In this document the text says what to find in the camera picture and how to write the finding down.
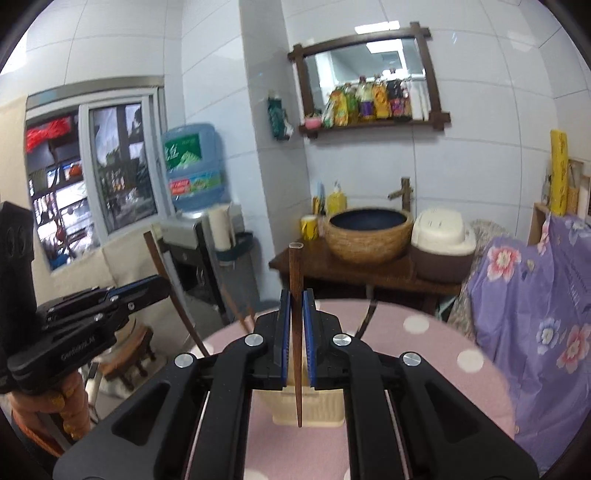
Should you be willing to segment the left hand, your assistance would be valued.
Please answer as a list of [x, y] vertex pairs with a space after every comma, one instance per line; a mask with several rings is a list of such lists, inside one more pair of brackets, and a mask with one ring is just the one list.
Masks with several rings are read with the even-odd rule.
[[59, 386], [40, 395], [14, 391], [8, 394], [12, 417], [19, 429], [31, 440], [50, 440], [51, 436], [39, 414], [58, 414], [64, 431], [79, 440], [91, 429], [88, 396], [82, 376], [74, 371]]

